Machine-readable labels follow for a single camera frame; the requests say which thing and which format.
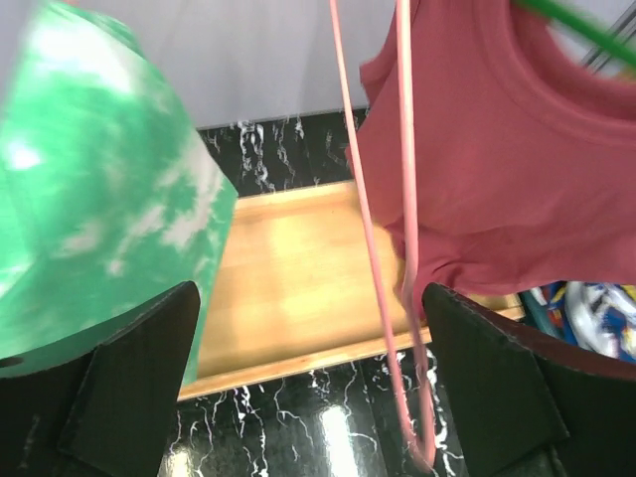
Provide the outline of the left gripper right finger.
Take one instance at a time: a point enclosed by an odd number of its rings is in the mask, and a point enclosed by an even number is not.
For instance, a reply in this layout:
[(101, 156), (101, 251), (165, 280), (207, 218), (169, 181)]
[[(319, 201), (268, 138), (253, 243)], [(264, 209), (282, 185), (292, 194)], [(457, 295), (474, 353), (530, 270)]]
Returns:
[(440, 284), (422, 304), (470, 475), (634, 475), (634, 365)]

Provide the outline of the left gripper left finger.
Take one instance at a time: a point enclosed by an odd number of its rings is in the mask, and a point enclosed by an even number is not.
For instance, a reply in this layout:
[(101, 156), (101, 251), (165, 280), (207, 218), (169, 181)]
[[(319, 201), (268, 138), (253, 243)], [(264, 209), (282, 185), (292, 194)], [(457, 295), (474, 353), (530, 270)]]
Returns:
[(186, 281), (2, 358), (2, 475), (157, 475), (199, 311), (198, 288)]

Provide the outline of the blue red white trousers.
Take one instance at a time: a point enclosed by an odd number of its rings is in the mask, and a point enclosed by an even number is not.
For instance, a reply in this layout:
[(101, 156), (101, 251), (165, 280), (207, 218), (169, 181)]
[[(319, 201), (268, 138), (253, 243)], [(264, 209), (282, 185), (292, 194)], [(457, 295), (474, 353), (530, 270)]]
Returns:
[(540, 286), (549, 318), (565, 342), (610, 358), (635, 362), (635, 287), (558, 281)]

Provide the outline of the green tie-dye trousers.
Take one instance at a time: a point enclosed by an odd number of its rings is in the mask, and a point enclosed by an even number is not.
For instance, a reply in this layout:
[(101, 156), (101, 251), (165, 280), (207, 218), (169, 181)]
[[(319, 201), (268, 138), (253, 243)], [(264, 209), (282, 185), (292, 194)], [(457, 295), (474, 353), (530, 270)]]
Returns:
[(1, 355), (191, 280), (208, 302), (238, 194), (132, 32), (1, 5)]

